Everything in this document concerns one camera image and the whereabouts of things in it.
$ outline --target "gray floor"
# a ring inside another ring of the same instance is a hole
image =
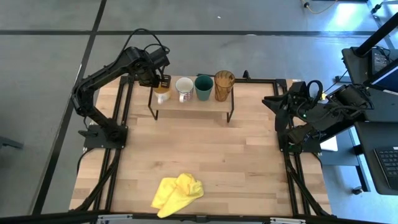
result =
[[[318,11],[329,4],[314,1],[311,6]],[[91,30],[99,6],[100,0],[3,0],[0,29]],[[396,10],[389,6],[377,16],[384,22]],[[369,11],[367,4],[353,2],[338,2],[327,12],[313,15],[302,8],[300,0],[108,0],[99,29],[375,31],[378,26]],[[396,36],[391,35],[393,43],[398,43]],[[319,79],[324,86],[330,86],[333,77],[346,70],[341,50],[358,46],[366,38],[159,36],[171,49],[169,74],[196,75],[227,69],[240,76],[249,70],[256,78]],[[85,74],[114,60],[125,40],[124,35],[97,36]],[[23,150],[0,150],[2,217],[25,215],[31,210],[87,41],[86,35],[0,35],[0,136],[25,143]],[[140,35],[130,45],[143,47],[153,41],[151,36]],[[387,47],[384,41],[379,45]],[[82,127],[82,118],[73,114],[45,213],[68,209],[83,144],[77,131]],[[397,222],[393,208],[398,199],[378,195],[374,188],[370,193],[349,194],[359,184],[354,168],[324,167],[323,171],[335,215]]]

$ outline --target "green cup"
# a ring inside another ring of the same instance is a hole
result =
[[[195,89],[199,100],[206,101],[209,99],[211,89],[213,88],[213,80],[207,75],[201,75],[195,80]]]

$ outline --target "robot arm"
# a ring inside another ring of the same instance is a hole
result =
[[[168,52],[163,46],[151,54],[136,47],[124,49],[114,62],[76,84],[72,91],[72,103],[77,114],[89,117],[101,126],[108,140],[122,139],[126,133],[124,129],[94,106],[94,92],[125,73],[136,75],[141,86],[157,88],[163,80],[163,70],[160,68],[170,64],[166,56]],[[160,76],[156,74],[156,70],[160,70]]]
[[[312,83],[319,86],[318,94],[311,98]],[[327,103],[318,103],[322,94],[318,80],[295,82],[282,96],[266,96],[263,103],[275,114],[275,130],[284,139],[282,144],[292,152],[320,152],[319,144],[349,128],[355,121],[364,120],[364,110],[373,109],[369,93],[360,85],[343,85],[330,93]],[[291,117],[306,122],[303,126],[286,129]]]

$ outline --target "cup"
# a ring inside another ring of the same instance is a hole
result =
[[[212,88],[213,80],[207,75],[201,75],[195,80],[195,89],[199,100],[208,100]]]
[[[157,103],[162,104],[164,101],[170,98],[170,88],[164,88],[159,84],[158,88],[154,88],[155,96],[157,97]]]
[[[180,102],[191,100],[193,95],[193,81],[188,77],[179,78],[175,82],[175,89],[180,94]]]
[[[235,76],[229,71],[219,71],[214,77],[216,83],[216,100],[222,102],[225,101],[235,84]]]

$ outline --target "yellow cloth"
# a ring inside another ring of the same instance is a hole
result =
[[[167,217],[203,196],[203,186],[191,174],[166,177],[160,182],[151,207],[160,209],[159,218]]]

